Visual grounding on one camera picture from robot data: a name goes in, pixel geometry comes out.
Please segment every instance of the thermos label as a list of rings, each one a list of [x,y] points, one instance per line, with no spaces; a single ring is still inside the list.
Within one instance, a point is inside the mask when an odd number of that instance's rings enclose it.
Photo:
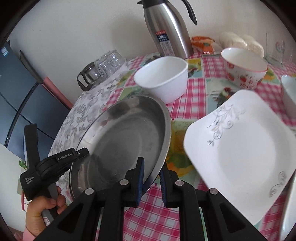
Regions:
[[[165,32],[165,30],[158,31],[155,34],[157,36],[157,39],[160,43],[160,46],[161,46],[165,56],[175,56],[174,50],[172,48],[172,45],[170,43],[170,40],[169,40],[168,35]]]

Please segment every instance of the finger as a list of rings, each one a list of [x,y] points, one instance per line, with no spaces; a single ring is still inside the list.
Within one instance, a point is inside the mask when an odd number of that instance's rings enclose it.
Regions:
[[[62,189],[61,189],[59,186],[57,186],[57,194],[58,194],[58,195],[61,194],[61,191],[62,191]]]
[[[68,206],[64,204],[62,207],[59,207],[57,209],[57,213],[60,215]]]
[[[56,205],[56,200],[52,198],[47,198],[45,196],[39,196],[34,198],[28,204],[27,214],[29,212],[32,216],[38,217],[44,209],[52,209]]]
[[[57,206],[62,207],[66,203],[66,198],[64,195],[60,194],[57,197]]]

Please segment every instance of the white square plate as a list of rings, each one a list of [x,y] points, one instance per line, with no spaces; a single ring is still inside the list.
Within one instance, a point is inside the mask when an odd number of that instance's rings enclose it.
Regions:
[[[184,149],[208,188],[217,188],[253,225],[296,168],[296,139],[253,91],[236,92],[192,123]]]

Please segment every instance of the stainless steel thermos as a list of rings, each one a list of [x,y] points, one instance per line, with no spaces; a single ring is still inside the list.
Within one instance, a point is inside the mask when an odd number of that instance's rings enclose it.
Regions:
[[[187,0],[189,17],[197,25],[193,9]],[[148,30],[161,56],[188,58],[193,49],[185,22],[177,9],[167,0],[141,0]]]

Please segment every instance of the plastic bag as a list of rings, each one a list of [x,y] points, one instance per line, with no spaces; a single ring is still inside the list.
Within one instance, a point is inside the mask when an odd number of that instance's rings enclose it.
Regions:
[[[196,46],[203,55],[221,54],[221,51],[223,50],[221,46],[210,37],[195,36],[192,37],[191,43],[193,46]]]

